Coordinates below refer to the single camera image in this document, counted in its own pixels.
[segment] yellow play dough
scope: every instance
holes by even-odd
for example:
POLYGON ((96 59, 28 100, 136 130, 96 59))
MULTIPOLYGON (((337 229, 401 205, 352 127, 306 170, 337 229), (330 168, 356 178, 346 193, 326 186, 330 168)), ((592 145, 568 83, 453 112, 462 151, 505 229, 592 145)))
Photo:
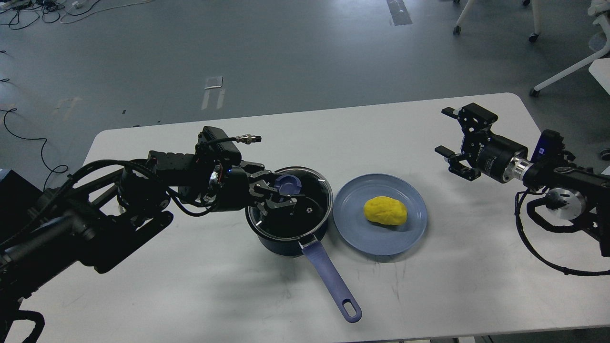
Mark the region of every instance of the yellow play dough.
POLYGON ((374 197, 364 204, 364 217, 384 225, 402 225, 407 221, 407 207, 389 197, 374 197))

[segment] table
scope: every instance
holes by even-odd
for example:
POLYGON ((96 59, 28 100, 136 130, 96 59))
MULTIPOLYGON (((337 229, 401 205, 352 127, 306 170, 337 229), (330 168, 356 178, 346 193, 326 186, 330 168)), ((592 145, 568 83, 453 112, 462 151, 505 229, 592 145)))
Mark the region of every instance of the table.
POLYGON ((597 59, 589 66, 589 72, 606 92, 610 93, 610 59, 597 59))
MULTIPOLYGON (((540 131, 510 93, 116 129, 95 138, 86 162, 190 153, 211 125, 262 135, 262 143, 239 145, 245 160, 272 170, 313 168, 335 193, 367 173, 411 183, 429 222, 406 253, 365 256, 332 225, 322 241, 362 308, 358 323, 343 319, 305 257, 267 251, 243 212, 191 218, 176 208, 170 227, 109 273, 75 264, 22 308, 45 315, 41 342, 353 342, 610 325, 610 278, 564 276, 521 243, 512 207, 523 189, 518 181, 468 182, 434 153, 462 140, 458 123, 440 110, 470 102, 499 115, 495 133, 533 149, 540 131)), ((528 218, 524 224, 551 261, 610 267, 585 234, 546 233, 528 218)), ((16 324, 9 337, 22 339, 30 328, 16 324)))

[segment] blue pot handle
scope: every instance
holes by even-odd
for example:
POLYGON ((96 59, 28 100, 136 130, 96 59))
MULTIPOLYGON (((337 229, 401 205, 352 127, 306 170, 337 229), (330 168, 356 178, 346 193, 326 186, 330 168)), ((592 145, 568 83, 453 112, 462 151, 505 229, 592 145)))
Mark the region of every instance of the blue pot handle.
POLYGON ((326 254, 326 250, 324 250, 322 243, 320 243, 319 240, 315 240, 313 243, 306 245, 303 247, 303 254, 307 256, 307 259, 318 271, 320 278, 324 281, 324 285, 326 285, 328 292, 331 294, 332 299, 337 304, 337 307, 343 314, 345 320, 350 323, 355 323, 360 320, 360 318, 362 318, 362 310, 360 310, 360 306, 358 306, 356 299, 351 295, 351 292, 345 285, 345 282, 343 282, 341 275, 339 275, 339 272, 332 264, 331 259, 328 258, 328 254, 326 254), (350 316, 345 309, 345 304, 347 303, 350 303, 354 310, 356 310, 354 316, 350 316))

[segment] plate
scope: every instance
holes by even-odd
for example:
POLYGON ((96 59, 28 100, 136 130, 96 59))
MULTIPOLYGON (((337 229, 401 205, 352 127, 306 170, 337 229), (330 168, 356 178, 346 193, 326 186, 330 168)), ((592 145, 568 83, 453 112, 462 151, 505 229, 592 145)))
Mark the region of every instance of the plate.
POLYGON ((428 224, 422 196, 405 180, 386 174, 362 175, 346 183, 332 211, 337 230, 352 247, 378 256, 407 251, 422 238, 428 224), (364 203, 380 196, 399 200, 407 207, 406 223, 382 225, 364 217, 364 203))

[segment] floor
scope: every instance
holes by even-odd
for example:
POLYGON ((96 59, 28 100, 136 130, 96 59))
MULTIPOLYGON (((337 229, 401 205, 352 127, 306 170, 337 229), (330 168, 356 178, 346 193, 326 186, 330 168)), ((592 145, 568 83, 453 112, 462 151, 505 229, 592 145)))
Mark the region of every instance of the floor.
MULTIPOLYGON (((2 26, 0 78, 10 82, 0 83, 0 108, 18 108, 6 120, 13 132, 49 139, 49 166, 74 171, 106 129, 512 92, 540 129, 562 133, 580 165, 606 168, 597 153, 610 148, 610 95, 586 68, 528 96, 591 53, 600 29, 586 14, 590 1, 541 0, 536 43, 527 39, 531 9, 519 0, 478 1, 453 35, 465 2, 405 0, 405 25, 393 24, 383 0, 154 0, 73 24, 2 26), (206 96, 214 76, 223 87, 206 96)), ((40 145, 0 130, 0 167, 42 187, 40 145)), ((49 185, 64 180, 55 175, 49 185)), ((610 331, 492 337, 602 342, 610 331)))

